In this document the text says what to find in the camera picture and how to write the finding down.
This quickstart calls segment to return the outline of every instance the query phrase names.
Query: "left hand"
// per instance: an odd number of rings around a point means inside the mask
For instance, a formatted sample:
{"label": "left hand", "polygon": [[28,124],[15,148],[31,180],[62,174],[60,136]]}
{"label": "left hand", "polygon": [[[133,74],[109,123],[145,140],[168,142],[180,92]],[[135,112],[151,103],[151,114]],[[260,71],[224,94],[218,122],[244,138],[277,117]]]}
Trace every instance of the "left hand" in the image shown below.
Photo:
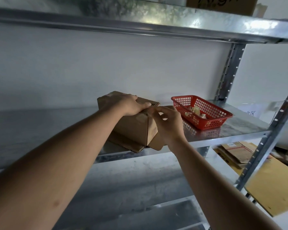
{"label": "left hand", "polygon": [[150,102],[139,104],[136,102],[138,96],[132,94],[112,95],[107,103],[108,108],[115,108],[123,116],[135,115],[151,106]]}

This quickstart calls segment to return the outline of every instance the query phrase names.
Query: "person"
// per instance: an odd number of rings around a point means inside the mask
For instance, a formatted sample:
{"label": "person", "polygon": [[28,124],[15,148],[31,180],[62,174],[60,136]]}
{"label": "person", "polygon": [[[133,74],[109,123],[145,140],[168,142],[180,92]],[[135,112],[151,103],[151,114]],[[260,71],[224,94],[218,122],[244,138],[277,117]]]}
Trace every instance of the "person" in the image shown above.
{"label": "person", "polygon": [[180,113],[115,95],[95,114],[66,128],[0,173],[0,230],[51,229],[122,116],[149,108],[177,157],[211,228],[280,229],[216,172],[184,137]]}

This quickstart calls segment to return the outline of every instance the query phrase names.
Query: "basket rim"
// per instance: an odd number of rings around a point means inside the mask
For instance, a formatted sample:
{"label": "basket rim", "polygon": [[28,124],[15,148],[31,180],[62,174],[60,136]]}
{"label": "basket rim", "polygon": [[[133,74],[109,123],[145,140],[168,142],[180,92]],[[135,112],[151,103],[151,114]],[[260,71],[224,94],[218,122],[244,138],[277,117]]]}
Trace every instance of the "basket rim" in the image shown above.
{"label": "basket rim", "polygon": [[[171,100],[172,100],[173,102],[177,103],[178,105],[180,105],[182,108],[184,108],[184,109],[187,110],[187,111],[189,111],[188,108],[186,108],[184,105],[180,104],[178,101],[175,100],[175,98],[181,98],[181,97],[191,97],[191,98],[192,98],[192,97],[198,97],[198,98],[200,98],[200,99],[202,99],[202,100],[205,100],[205,99],[203,99],[203,98],[201,98],[201,97],[199,97],[199,96],[196,96],[196,95],[182,95],[182,96],[173,96],[173,97],[171,97]],[[201,118],[200,116],[196,115],[195,113],[192,113],[192,115],[195,116],[197,119],[200,119],[200,120],[202,120],[202,121],[208,122],[208,121],[228,119],[228,118],[233,117],[233,114],[232,114],[231,112],[229,112],[229,111],[227,111],[227,110],[224,110],[223,108],[221,108],[221,107],[219,107],[219,106],[217,106],[217,105],[215,105],[215,104],[213,104],[213,103],[211,103],[211,102],[209,102],[209,101],[207,101],[207,100],[205,100],[205,101],[206,101],[207,103],[211,104],[212,106],[217,107],[218,109],[221,109],[223,112],[227,113],[228,116],[223,116],[223,117],[214,118],[214,119],[203,119],[203,118]]]}

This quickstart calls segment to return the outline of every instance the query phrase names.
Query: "right arm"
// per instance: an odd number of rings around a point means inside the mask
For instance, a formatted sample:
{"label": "right arm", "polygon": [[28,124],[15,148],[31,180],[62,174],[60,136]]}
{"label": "right arm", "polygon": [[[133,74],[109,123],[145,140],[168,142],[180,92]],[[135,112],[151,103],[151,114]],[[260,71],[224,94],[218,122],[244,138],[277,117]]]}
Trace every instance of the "right arm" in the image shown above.
{"label": "right arm", "polygon": [[150,108],[158,131],[181,169],[211,228],[281,230],[234,186],[229,184],[186,140],[181,115],[166,107]]}

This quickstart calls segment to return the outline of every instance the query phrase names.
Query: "upper shelf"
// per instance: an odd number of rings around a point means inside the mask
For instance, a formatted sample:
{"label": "upper shelf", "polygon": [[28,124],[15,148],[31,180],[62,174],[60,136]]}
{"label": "upper shelf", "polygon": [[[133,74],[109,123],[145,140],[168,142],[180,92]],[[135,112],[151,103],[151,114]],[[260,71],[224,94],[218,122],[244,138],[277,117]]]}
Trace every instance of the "upper shelf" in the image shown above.
{"label": "upper shelf", "polygon": [[142,0],[56,0],[51,5],[0,8],[0,23],[226,42],[288,42],[288,22],[278,20]]}
{"label": "upper shelf", "polygon": [[[212,101],[232,112],[222,127],[199,131],[184,123],[184,134],[195,148],[232,143],[268,136],[269,124],[252,117],[237,108]],[[53,110],[28,110],[0,112],[0,169],[10,165],[25,153],[37,147],[56,133],[96,112],[98,108],[72,108]],[[169,152],[146,148],[138,154],[106,142],[96,163]]]}

